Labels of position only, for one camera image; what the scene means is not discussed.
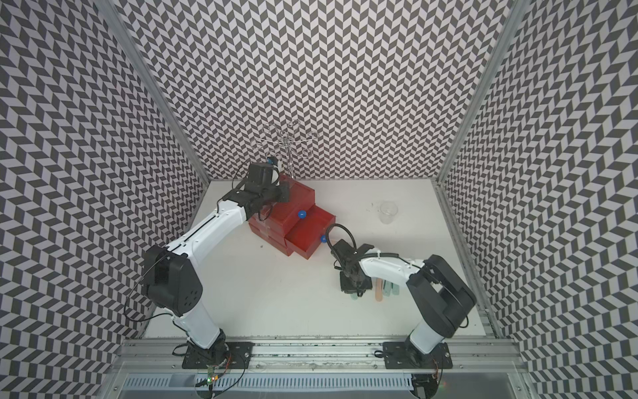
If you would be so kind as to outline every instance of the white table surface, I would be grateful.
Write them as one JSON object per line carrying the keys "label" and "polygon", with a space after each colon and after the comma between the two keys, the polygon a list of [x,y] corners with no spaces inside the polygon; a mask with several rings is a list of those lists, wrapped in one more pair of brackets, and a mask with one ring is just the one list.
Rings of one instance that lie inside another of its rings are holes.
{"label": "white table surface", "polygon": [[[466,281],[430,180],[303,181],[315,189],[316,204],[348,227],[357,245],[368,243],[402,257],[442,256]],[[216,207],[230,182],[212,182],[195,218],[198,223]],[[378,205],[399,208],[389,225],[381,223]],[[340,229],[330,238],[347,239]],[[306,260],[279,252],[244,223],[229,234],[198,270],[208,312],[227,336],[385,336],[408,335],[422,319],[409,290],[375,301],[374,290],[353,300],[339,288],[334,258],[321,244]],[[158,308],[154,314],[163,312]],[[470,325],[457,336],[485,335],[476,308]],[[149,322],[145,337],[184,336],[170,317]]]}

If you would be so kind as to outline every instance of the chevron patterned wall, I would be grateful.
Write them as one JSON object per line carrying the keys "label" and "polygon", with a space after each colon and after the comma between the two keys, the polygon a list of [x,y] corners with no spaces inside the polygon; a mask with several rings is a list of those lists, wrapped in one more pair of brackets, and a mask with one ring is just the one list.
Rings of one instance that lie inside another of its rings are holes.
{"label": "chevron patterned wall", "polygon": [[0,29],[0,397],[87,397],[203,186],[88,0],[3,1]]}
{"label": "chevron patterned wall", "polygon": [[638,1],[535,1],[445,182],[546,398],[638,398]]}
{"label": "chevron patterned wall", "polygon": [[318,132],[303,178],[435,176],[511,0],[114,0],[212,178]]}

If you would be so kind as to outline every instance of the clear plastic cup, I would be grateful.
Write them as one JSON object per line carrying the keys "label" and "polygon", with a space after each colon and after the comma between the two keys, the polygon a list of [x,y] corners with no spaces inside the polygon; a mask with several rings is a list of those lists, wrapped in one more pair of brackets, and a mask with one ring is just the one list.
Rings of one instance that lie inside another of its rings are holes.
{"label": "clear plastic cup", "polygon": [[384,225],[389,225],[394,221],[399,212],[399,207],[392,201],[383,201],[379,205],[379,219]]}

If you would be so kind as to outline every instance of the red drawer unit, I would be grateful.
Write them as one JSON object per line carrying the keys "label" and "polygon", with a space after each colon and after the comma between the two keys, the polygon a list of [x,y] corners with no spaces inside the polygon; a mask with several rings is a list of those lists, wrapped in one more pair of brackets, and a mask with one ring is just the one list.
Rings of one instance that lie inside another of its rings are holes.
{"label": "red drawer unit", "polygon": [[321,237],[325,234],[325,229],[334,223],[336,217],[329,212],[324,211],[317,205],[313,205],[307,212],[304,219],[299,220],[295,227],[286,235],[286,244],[288,248],[306,259],[321,244]]}
{"label": "red drawer unit", "polygon": [[[321,243],[325,229],[334,223],[335,216],[315,205],[315,191],[288,176],[283,181],[290,182],[290,201],[278,202],[268,216],[269,208],[253,215],[248,221],[250,229],[279,251],[290,256],[295,251],[308,259]],[[300,218],[299,211],[305,211],[306,217]]]}
{"label": "red drawer unit", "polygon": [[265,224],[273,232],[283,237],[299,221],[299,211],[308,211],[315,204],[315,191],[286,175],[282,175],[281,179],[290,182],[290,200],[278,202],[272,208],[272,213],[266,219]]}

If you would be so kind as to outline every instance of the black mounting plate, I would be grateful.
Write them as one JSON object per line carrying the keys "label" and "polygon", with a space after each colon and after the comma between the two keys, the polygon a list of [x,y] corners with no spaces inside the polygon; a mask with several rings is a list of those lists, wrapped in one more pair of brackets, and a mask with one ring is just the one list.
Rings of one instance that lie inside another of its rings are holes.
{"label": "black mounting plate", "polygon": [[[238,368],[240,370],[248,368],[250,357],[253,353],[252,342],[226,342],[230,350],[230,364],[228,368]],[[205,357],[195,352],[190,346],[186,349],[182,368],[185,370],[197,370],[207,368],[208,364]]]}
{"label": "black mounting plate", "polygon": [[446,343],[439,343],[432,352],[423,356],[424,361],[420,365],[412,363],[406,351],[405,342],[384,342],[383,360],[388,370],[400,370],[405,368],[452,368],[452,358]]}

